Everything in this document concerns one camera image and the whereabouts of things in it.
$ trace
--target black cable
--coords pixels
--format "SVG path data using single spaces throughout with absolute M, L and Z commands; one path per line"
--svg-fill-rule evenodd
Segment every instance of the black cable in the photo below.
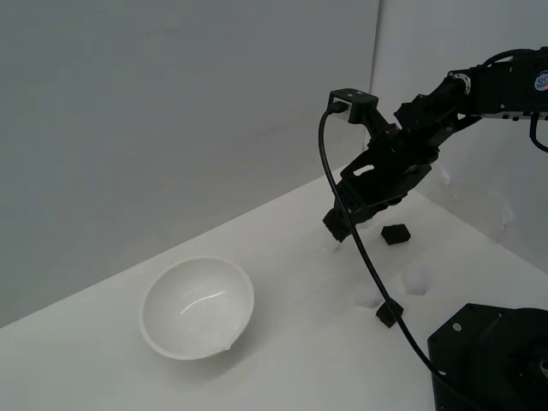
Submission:
M 515 57 L 516 55 L 520 53 L 528 52 L 528 51 L 532 51 L 532 50 L 531 49 L 513 49 L 513 50 L 503 51 L 502 53 L 498 53 L 493 57 L 489 57 L 487 60 L 485 60 L 483 64 L 481 64 L 481 67 L 486 67 L 489 64 L 496 63 L 499 60 L 502 60 L 504 58 Z
M 534 146 L 537 147 L 539 150 L 542 150 L 543 152 L 548 152 L 548 147 L 542 144 L 537 139 L 537 126 L 539 124 L 539 115 L 533 114 L 531 116 L 531 126 L 529 126 L 529 137 L 531 138 L 531 141 L 533 142 Z
M 457 391 L 451 384 L 446 380 L 446 378 L 436 369 L 436 367 L 432 364 L 432 362 L 426 357 L 426 355 L 422 352 L 422 350 L 419 347 L 419 344 L 415 341 L 413 338 L 413 335 L 409 331 L 409 328 L 403 321 L 402 316 L 399 314 L 399 312 L 393 308 L 392 303 L 394 302 L 392 298 L 390 297 L 390 294 L 388 293 L 386 287 L 383 284 L 383 281 L 378 276 L 377 270 L 375 269 L 375 266 L 373 265 L 373 262 L 369 258 L 369 254 L 367 254 L 367 250 L 363 245 L 363 242 L 361 242 L 360 235 L 358 234 L 358 230 L 356 229 L 355 225 L 352 223 L 352 219 L 350 215 L 347 212 L 346 207 L 343 204 L 343 200 L 341 199 L 341 196 L 339 195 L 337 191 L 337 184 L 335 183 L 335 179 L 333 178 L 333 174 L 331 173 L 331 168 L 329 166 L 329 163 L 327 162 L 327 156 L 325 154 L 325 143 L 324 143 L 324 132 L 325 132 L 325 122 L 327 121 L 327 117 L 329 117 L 331 114 L 337 113 L 337 112 L 344 112 L 348 109 L 348 105 L 343 102 L 336 102 L 334 104 L 331 104 L 330 107 L 325 111 L 325 113 L 322 115 L 321 120 L 319 121 L 319 130 L 318 130 L 318 145 L 319 145 L 319 156 L 322 161 L 322 166 L 324 167 L 325 176 L 327 177 L 327 181 L 331 187 L 331 191 L 335 195 L 335 200 L 337 202 L 337 206 L 339 207 L 341 214 L 344 218 L 344 222 L 347 224 L 348 229 L 350 230 L 350 234 L 352 235 L 352 238 L 354 238 L 354 242 L 356 246 L 358 247 L 358 250 L 360 251 L 361 257 L 363 258 L 364 263 L 366 263 L 366 267 L 369 270 L 369 273 L 371 274 L 371 277 L 375 284 L 378 287 L 378 290 L 380 291 L 380 294 L 383 296 L 384 300 L 386 301 L 388 308 L 390 309 L 390 312 L 396 319 L 396 322 L 402 329 L 403 335 L 407 338 L 409 345 L 411 345 L 411 348 L 413 351 L 419 356 L 420 360 L 424 363 L 426 368 L 432 373 L 434 378 L 439 381 L 441 385 L 443 385 L 447 390 L 449 390 L 455 397 L 462 400 L 466 404 L 468 404 L 470 407 L 474 408 L 476 411 L 485 411 L 484 408 L 479 406 L 475 403 L 475 401 L 467 398 L 463 394 L 461 394 L 459 391 Z

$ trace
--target sticker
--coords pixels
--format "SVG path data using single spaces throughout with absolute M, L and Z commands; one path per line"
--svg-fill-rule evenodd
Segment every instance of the sticker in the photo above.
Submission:
M 537 76 L 537 79 L 534 81 L 534 88 L 540 92 L 548 90 L 548 71 L 543 71 Z

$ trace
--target bowl rim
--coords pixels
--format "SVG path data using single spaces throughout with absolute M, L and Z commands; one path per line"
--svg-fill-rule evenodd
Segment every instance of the bowl rim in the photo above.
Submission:
M 145 321 L 143 319 L 144 313 L 145 313 L 145 304 L 146 304 L 146 300 L 148 298 L 148 295 L 151 293 L 152 289 L 154 288 L 156 283 L 160 280 L 160 278 L 162 278 L 168 271 L 171 271 L 172 269 L 174 269 L 178 265 L 182 265 L 182 264 L 185 264 L 187 262 L 194 261 L 196 259 L 214 259 L 216 261 L 220 261 L 222 263 L 230 265 L 232 268 L 236 269 L 236 271 L 238 271 L 241 278 L 244 280 L 244 282 L 247 285 L 247 293 L 248 293 L 249 297 L 251 298 L 251 304 L 249 304 L 249 309 L 247 310 L 246 317 L 244 318 L 244 320 L 240 324 L 240 327 L 238 327 L 238 329 L 235 331 L 235 333 L 232 336 L 231 340 L 229 342 L 227 342 L 226 347 L 224 347 L 224 348 L 222 348 L 222 347 L 212 348 L 212 349 L 204 351 L 202 354 L 199 354 L 199 355 L 176 354 L 176 353 L 172 353 L 172 352 L 160 347 L 149 336 L 148 331 L 146 330 L 146 327 L 145 327 Z M 232 344 L 238 339 L 240 334 L 246 329 L 247 324 L 249 323 L 249 320 L 251 318 L 251 314 L 253 313 L 254 305 L 255 305 L 255 293 L 254 293 L 254 290 L 253 290 L 253 285 L 251 283 L 251 279 L 249 278 L 249 275 L 244 271 L 244 269 L 241 268 L 238 264 L 236 264 L 233 261 L 229 261 L 227 259 L 223 259 L 221 257 L 214 256 L 214 255 L 197 255 L 197 256 L 193 256 L 193 257 L 188 257 L 188 258 L 181 259 L 179 261 L 176 261 L 176 262 L 173 262 L 173 263 L 169 264 L 168 267 L 165 270 L 163 270 L 154 279 L 154 281 L 152 281 L 151 285 L 148 286 L 148 289 L 146 290 L 145 295 L 143 296 L 143 298 L 141 299 L 141 302 L 140 302 L 140 310 L 139 310 L 140 333 L 143 336 L 143 338 L 145 339 L 146 343 L 152 349 L 154 349 L 154 351 L 160 353 L 161 355 L 163 355 L 165 357 L 172 358 L 174 360 L 199 360 L 200 358 L 209 357 L 211 355 L 214 355 L 214 354 L 217 354 L 217 353 L 220 353 L 222 351 L 226 351 L 226 350 L 230 349 Z

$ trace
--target black block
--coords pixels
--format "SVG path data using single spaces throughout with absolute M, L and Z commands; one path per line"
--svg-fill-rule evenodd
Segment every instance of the black block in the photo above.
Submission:
M 392 306 L 392 309 L 396 310 L 397 313 L 399 313 L 400 315 L 403 314 L 403 308 L 397 302 L 395 302 L 394 300 L 391 300 L 390 305 Z M 392 311 L 388 307 L 388 302 L 385 302 L 377 310 L 377 317 L 388 328 L 391 328 L 392 325 L 394 325 L 396 323 L 396 318 L 392 315 Z
M 383 227 L 380 234 L 389 246 L 409 241 L 411 238 L 411 234 L 405 224 L 387 225 Z

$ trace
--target white table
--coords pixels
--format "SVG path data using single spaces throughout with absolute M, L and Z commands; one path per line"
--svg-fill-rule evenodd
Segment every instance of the white table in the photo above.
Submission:
M 401 332 L 355 306 L 372 281 L 354 244 L 324 246 L 331 204 L 325 180 L 312 182 L 0 329 L 0 409 L 433 410 L 430 375 Z M 411 241 L 386 246 L 390 223 Z M 424 349 L 466 302 L 548 308 L 546 274 L 418 194 L 360 232 Z M 194 254 L 243 266 L 255 310 L 229 352 L 168 360 L 142 339 L 138 306 L 160 271 Z M 402 290 L 410 265 L 430 273 L 424 296 Z

